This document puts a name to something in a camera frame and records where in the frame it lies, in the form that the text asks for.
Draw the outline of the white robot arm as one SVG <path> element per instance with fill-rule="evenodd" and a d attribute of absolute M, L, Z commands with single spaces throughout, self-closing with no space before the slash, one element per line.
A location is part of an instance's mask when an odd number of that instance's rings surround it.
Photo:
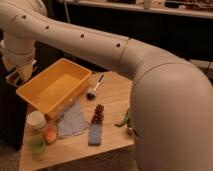
<path fill-rule="evenodd" d="M 213 171 L 213 86 L 193 64 L 161 48 L 45 16 L 41 0 L 0 0 L 4 65 L 26 81 L 36 41 L 133 81 L 136 161 L 142 171 Z"/>

